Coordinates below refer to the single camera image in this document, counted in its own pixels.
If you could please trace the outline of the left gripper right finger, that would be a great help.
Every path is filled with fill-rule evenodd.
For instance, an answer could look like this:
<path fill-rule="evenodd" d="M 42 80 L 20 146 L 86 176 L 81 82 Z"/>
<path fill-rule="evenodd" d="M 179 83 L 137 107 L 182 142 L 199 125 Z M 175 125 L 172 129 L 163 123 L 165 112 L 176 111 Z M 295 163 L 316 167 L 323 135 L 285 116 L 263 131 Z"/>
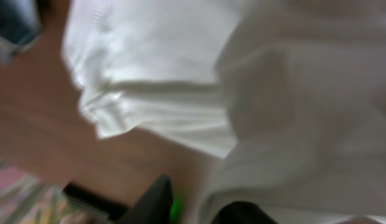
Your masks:
<path fill-rule="evenodd" d="M 223 207 L 213 224 L 277 224 L 260 207 L 251 202 L 233 202 Z"/>

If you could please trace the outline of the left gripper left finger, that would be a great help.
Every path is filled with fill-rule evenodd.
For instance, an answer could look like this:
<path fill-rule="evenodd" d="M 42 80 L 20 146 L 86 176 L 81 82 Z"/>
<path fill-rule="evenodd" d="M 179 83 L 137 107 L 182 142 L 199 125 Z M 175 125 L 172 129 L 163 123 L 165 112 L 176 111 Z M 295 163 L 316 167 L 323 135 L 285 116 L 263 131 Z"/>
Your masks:
<path fill-rule="evenodd" d="M 161 175 L 115 224 L 170 224 L 172 204 L 171 180 Z"/>

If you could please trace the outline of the white t-shirt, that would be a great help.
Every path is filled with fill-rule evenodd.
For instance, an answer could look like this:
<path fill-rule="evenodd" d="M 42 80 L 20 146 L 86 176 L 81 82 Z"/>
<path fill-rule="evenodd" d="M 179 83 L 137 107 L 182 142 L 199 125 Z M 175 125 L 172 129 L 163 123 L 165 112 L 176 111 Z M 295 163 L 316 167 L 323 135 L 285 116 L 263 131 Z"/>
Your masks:
<path fill-rule="evenodd" d="M 99 138 L 222 159 L 193 223 L 386 223 L 386 1 L 73 1 L 62 53 Z"/>

